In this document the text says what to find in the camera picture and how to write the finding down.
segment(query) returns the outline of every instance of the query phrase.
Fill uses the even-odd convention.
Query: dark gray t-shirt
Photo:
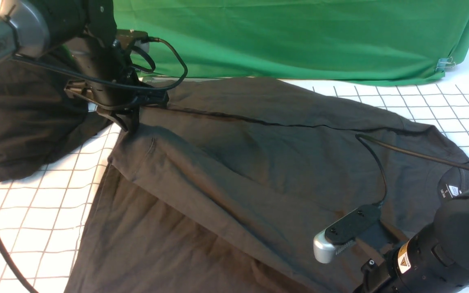
[[[383,195],[355,134],[469,163],[434,126],[273,79],[186,82],[169,98],[112,152],[66,292],[352,292],[367,255],[322,265],[313,237]],[[408,236],[432,222],[440,181],[469,188],[469,173],[372,148],[383,220]]]

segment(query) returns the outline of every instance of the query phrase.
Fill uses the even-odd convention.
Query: yellow warning sticker
[[[405,243],[398,252],[398,268],[401,274],[406,273],[412,267],[408,258],[408,242]]]

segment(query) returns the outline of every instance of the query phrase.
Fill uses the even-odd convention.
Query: table surface
[[[438,83],[370,87],[335,81],[287,81],[370,104],[435,125],[469,156],[469,54]],[[120,128],[108,127],[30,178],[0,184],[0,236],[26,278],[41,293],[63,292],[107,157]],[[0,293],[26,292],[0,255]]]

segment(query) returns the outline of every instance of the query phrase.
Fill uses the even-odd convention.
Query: black cloth
[[[63,48],[42,62],[74,70]],[[67,76],[6,61],[0,64],[0,182],[22,179],[82,145],[110,122],[71,99]]]
[[[119,138],[65,292],[352,292],[367,255],[322,265],[313,237],[383,195],[355,134],[469,163],[434,126],[277,80],[187,82],[169,98]],[[432,222],[443,180],[469,189],[467,172],[372,148],[383,220],[409,237]]]

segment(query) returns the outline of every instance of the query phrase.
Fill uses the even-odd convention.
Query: green backdrop
[[[169,41],[189,77],[428,83],[469,48],[469,0],[114,0],[119,28]],[[182,69],[153,44],[157,73]],[[136,63],[143,63],[135,58]]]

